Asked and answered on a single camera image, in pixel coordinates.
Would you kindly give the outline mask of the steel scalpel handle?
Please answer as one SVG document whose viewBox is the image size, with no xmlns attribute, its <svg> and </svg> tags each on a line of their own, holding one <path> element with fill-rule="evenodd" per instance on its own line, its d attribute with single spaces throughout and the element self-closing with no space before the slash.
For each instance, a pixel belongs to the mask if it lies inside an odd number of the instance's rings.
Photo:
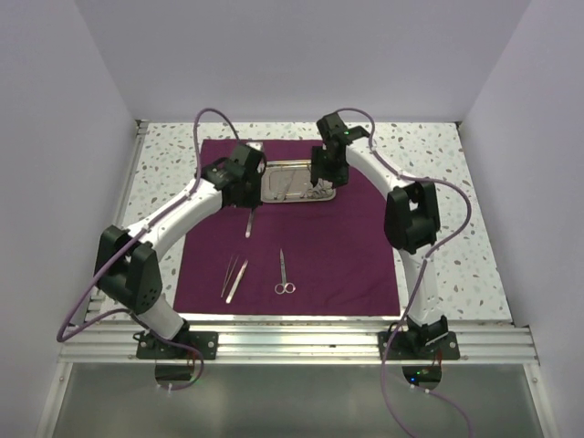
<svg viewBox="0 0 584 438">
<path fill-rule="evenodd" d="M 255 217 L 255 210 L 252 209 L 250 211 L 249 216 L 248 216 L 248 220 L 247 220 L 247 224 L 246 224 L 246 228 L 245 228 L 245 238 L 251 237 L 254 217 Z"/>
</svg>

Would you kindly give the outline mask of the purple cloth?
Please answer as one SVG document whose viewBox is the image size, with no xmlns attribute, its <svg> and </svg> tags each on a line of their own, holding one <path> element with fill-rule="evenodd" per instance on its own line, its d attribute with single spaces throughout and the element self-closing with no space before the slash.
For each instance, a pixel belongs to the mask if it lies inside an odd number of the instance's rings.
<svg viewBox="0 0 584 438">
<path fill-rule="evenodd" d="M 185 237 L 173 307 L 180 313 L 279 316 L 397 316 L 393 251 L 384 234 L 384 196 L 356 169 L 329 202 L 265 203 L 250 238 L 249 212 L 227 207 Z M 278 295 L 279 250 L 293 294 Z M 220 297 L 231 256 L 239 256 Z M 248 260 L 230 304 L 225 300 Z"/>
</svg>

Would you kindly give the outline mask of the fine steel tweezers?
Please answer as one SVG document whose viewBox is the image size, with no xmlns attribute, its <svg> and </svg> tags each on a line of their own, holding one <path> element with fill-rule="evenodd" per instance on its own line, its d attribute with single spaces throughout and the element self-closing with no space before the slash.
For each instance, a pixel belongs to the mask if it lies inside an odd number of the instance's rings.
<svg viewBox="0 0 584 438">
<path fill-rule="evenodd" d="M 230 279 L 231 279 L 231 277 L 233 275 L 233 272 L 235 270 L 235 267 L 236 267 L 236 263 L 238 261 L 238 258 L 239 258 L 238 255 L 232 255 L 231 258 L 230 258 L 230 260 L 229 260 L 229 262 L 228 262 L 228 265 L 227 265 L 227 268 L 226 268 L 226 272 L 225 272 L 225 276 L 224 276 L 224 282 L 223 282 L 223 286 L 222 286 L 222 290 L 221 290 L 220 297 L 223 297 L 224 296 L 224 293 L 226 291 L 226 288 L 227 288 L 227 286 L 229 284 L 229 281 L 230 281 Z"/>
</svg>

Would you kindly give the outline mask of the wide steel tweezers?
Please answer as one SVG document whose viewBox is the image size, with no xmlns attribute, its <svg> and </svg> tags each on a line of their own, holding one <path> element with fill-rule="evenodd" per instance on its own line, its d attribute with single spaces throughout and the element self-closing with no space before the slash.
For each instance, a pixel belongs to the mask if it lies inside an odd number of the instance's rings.
<svg viewBox="0 0 584 438">
<path fill-rule="evenodd" d="M 230 304 L 232 302 L 232 300 L 233 300 L 233 298 L 235 296 L 235 292 L 238 289 L 238 287 L 239 287 L 239 285 L 240 285 L 240 283 L 241 283 L 241 281 L 242 281 L 242 279 L 244 277 L 244 274 L 245 274 L 245 270 L 247 268 L 247 265 L 248 265 L 248 260 L 246 259 L 244 261 L 244 263 L 242 264 L 242 266 L 240 267 L 240 269 L 239 269 L 239 271 L 237 273 L 237 276 L 236 276 L 233 284 L 231 285 L 231 288 L 230 288 L 229 293 L 227 295 L 227 298 L 225 300 L 225 303 L 226 304 Z"/>
</svg>

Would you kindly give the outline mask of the steel scissors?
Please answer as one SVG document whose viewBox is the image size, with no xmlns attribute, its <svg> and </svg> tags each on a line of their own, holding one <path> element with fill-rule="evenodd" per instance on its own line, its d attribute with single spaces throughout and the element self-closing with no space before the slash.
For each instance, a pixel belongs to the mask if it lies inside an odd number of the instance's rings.
<svg viewBox="0 0 584 438">
<path fill-rule="evenodd" d="M 297 287 L 287 280 L 286 260 L 282 249 L 279 250 L 279 265 L 281 278 L 280 282 L 275 285 L 274 291 L 278 295 L 293 294 Z"/>
</svg>

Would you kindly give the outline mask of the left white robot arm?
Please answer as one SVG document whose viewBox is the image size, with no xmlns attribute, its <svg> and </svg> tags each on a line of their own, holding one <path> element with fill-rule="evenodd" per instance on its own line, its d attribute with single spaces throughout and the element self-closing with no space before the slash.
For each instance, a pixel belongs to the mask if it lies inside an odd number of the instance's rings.
<svg viewBox="0 0 584 438">
<path fill-rule="evenodd" d="M 188 324 L 162 297 L 159 262 L 168 250 L 202 220 L 225 207 L 261 205 L 266 156 L 245 144 L 199 168 L 169 202 L 127 228 L 107 228 L 99 239 L 93 286 L 122 305 L 157 338 L 169 358 L 190 346 Z"/>
</svg>

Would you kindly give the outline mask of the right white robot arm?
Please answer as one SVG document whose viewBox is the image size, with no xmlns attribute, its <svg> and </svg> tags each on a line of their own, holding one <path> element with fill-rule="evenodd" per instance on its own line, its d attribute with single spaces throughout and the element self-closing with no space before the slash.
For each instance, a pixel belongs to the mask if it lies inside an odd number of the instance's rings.
<svg viewBox="0 0 584 438">
<path fill-rule="evenodd" d="M 386 162 L 375 150 L 372 134 L 361 126 L 348 127 L 337 112 L 319 119 L 317 128 L 322 144 L 311 151 L 311 182 L 339 188 L 349 182 L 354 168 L 386 197 L 384 234 L 399 252 L 408 291 L 407 329 L 395 334 L 388 350 L 427 358 L 448 335 L 435 267 L 426 255 L 441 227 L 435 184 L 417 182 Z"/>
</svg>

